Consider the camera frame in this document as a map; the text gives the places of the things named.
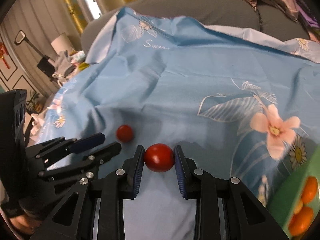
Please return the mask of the person's left hand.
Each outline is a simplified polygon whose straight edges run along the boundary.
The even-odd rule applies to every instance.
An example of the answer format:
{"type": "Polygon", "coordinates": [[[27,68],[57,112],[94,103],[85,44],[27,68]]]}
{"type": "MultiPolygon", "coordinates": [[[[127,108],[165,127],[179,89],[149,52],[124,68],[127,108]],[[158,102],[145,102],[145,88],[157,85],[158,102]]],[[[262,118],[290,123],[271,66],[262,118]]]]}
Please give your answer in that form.
{"type": "Polygon", "coordinates": [[[9,221],[15,229],[26,235],[32,235],[42,224],[41,220],[36,220],[26,214],[9,218],[9,221]]]}

